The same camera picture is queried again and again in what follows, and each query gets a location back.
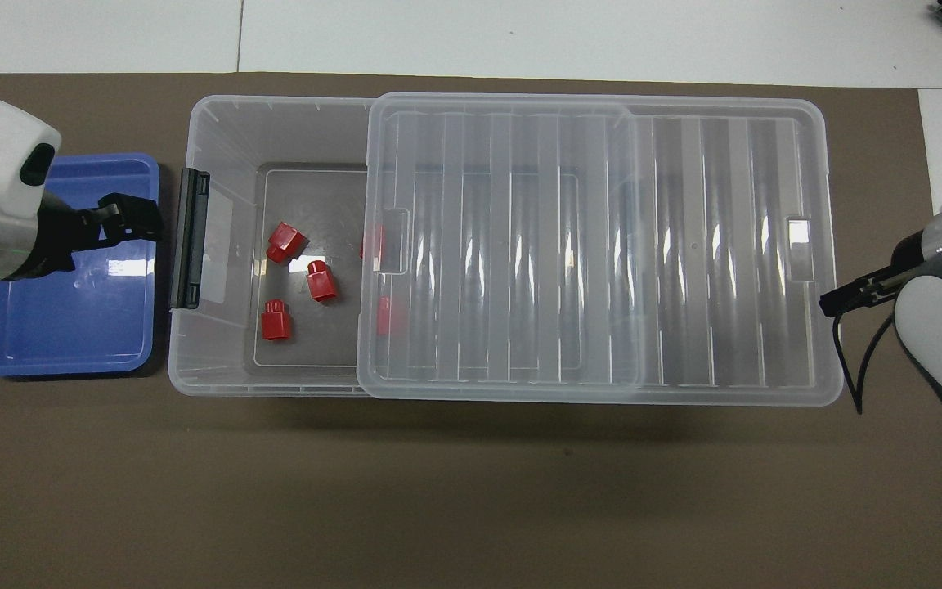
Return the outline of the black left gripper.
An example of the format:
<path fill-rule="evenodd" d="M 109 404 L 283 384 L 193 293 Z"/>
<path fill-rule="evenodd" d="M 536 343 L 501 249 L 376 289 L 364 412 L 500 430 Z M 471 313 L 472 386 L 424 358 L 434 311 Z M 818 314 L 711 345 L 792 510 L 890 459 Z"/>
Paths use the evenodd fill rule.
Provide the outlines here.
<path fill-rule="evenodd" d="M 105 195 L 96 208 L 75 209 L 45 191 L 37 221 L 36 241 L 29 257 L 10 275 L 11 281 L 72 272 L 76 251 L 109 249 L 131 240 L 160 242 L 164 235 L 164 220 L 155 211 L 155 202 L 123 193 Z"/>

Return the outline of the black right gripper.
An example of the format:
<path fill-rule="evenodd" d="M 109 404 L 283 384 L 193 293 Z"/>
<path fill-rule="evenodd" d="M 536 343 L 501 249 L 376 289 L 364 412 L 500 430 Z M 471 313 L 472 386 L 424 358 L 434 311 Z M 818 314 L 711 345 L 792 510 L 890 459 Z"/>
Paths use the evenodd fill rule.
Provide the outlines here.
<path fill-rule="evenodd" d="M 922 232 L 914 232 L 894 247 L 890 262 L 878 271 L 856 279 L 853 285 L 844 285 L 819 297 L 819 309 L 824 317 L 834 318 L 854 307 L 876 307 L 889 302 L 902 290 L 906 281 L 924 261 Z"/>

